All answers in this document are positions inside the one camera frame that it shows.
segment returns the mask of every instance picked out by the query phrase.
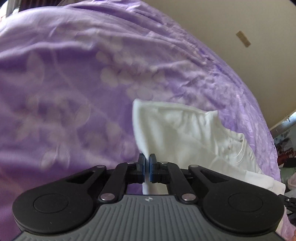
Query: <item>light switch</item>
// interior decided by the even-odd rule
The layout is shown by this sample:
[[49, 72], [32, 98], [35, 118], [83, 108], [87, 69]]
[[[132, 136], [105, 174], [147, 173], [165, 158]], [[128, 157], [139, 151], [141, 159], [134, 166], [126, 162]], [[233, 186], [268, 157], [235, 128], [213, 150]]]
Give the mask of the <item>light switch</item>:
[[247, 39], [247, 37], [244, 35], [244, 33], [241, 30], [237, 32], [237, 36], [243, 42], [246, 48], [251, 45], [250, 41]]

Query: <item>metal screw head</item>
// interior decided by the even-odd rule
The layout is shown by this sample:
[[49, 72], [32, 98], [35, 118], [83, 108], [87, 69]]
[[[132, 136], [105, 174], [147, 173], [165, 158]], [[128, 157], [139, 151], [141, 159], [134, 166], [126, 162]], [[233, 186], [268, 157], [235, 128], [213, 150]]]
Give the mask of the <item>metal screw head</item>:
[[104, 193], [101, 195], [101, 199], [104, 201], [111, 201], [115, 198], [115, 195], [113, 193]]
[[196, 196], [192, 193], [185, 193], [181, 196], [184, 201], [193, 201], [196, 199]]

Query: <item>wrinkled fabric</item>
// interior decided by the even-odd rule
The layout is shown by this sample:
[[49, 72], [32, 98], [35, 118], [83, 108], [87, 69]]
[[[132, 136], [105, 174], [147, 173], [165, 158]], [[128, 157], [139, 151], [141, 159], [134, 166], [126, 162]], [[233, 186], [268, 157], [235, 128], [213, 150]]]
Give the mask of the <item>wrinkled fabric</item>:
[[250, 90], [166, 15], [136, 0], [30, 9], [0, 24], [1, 241], [19, 233], [11, 207], [25, 190], [137, 160], [135, 98], [218, 110], [226, 128], [245, 135], [262, 171], [280, 180]]
[[[158, 162], [169, 161], [181, 169], [194, 164], [223, 175], [284, 194], [285, 184], [264, 175], [242, 133], [226, 129], [218, 111], [202, 111], [179, 103], [133, 102], [133, 132], [138, 149]], [[143, 194], [168, 194], [166, 185], [143, 183]]]
[[296, 175], [295, 175], [295, 173], [288, 179], [287, 186], [288, 186], [288, 189], [290, 189], [290, 190], [296, 189]]

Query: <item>bed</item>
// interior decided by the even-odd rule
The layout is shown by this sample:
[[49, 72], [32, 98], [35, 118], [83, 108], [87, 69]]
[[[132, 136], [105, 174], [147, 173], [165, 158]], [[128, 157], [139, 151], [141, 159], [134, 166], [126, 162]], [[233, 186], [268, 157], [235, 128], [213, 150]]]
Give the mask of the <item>bed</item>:
[[[1, 241], [20, 232], [11, 210], [20, 193], [137, 159], [135, 98], [218, 110], [226, 128], [245, 135], [263, 172], [280, 181], [255, 97], [172, 19], [137, 0], [29, 9], [0, 24]], [[294, 229], [285, 216], [280, 235]]]

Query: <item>logo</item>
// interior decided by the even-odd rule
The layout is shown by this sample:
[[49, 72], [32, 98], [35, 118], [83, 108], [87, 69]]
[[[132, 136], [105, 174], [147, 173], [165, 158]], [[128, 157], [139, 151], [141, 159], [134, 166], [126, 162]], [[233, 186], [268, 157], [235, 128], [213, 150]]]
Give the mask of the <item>logo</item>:
[[147, 201], [147, 202], [151, 202], [152, 200], [153, 200], [152, 197], [147, 197], [147, 198], [145, 198], [145, 201]]

